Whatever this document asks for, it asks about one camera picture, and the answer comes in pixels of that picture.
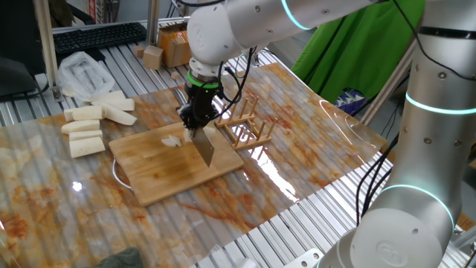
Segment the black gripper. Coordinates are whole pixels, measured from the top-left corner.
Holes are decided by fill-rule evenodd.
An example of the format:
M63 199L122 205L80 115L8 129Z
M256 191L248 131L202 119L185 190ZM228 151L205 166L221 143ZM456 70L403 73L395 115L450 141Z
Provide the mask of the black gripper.
M178 114L187 129L194 128L194 115L199 128L205 127L214 118L213 98L218 94L220 86L185 86L188 103L178 108Z

